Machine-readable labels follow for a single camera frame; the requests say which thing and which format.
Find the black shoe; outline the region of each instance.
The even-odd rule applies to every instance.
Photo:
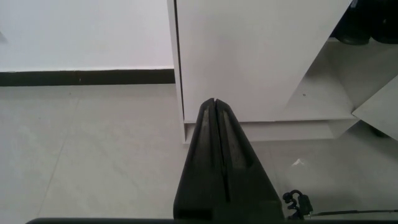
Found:
[[[377,0],[372,5],[373,39],[383,44],[398,44],[398,1]]]
[[[365,45],[371,37],[367,19],[366,1],[354,0],[332,33],[340,42],[350,45]]]

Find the tiled floor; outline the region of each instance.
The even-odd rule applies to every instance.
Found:
[[[173,85],[0,88],[0,222],[172,218],[188,147]],[[358,124],[337,140],[254,143],[278,193],[315,212],[398,209],[398,142]],[[398,218],[395,214],[329,218]]]

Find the black baseboard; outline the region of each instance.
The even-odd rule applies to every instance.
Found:
[[[0,86],[128,85],[175,83],[174,69],[0,72]]]

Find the white wall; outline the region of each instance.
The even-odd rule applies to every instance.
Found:
[[[0,0],[0,71],[173,68],[166,0]]]

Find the cabinet door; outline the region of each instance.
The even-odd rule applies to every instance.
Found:
[[[184,117],[213,97],[273,121],[351,0],[177,0]]]
[[[353,115],[398,140],[398,76],[365,101]]]

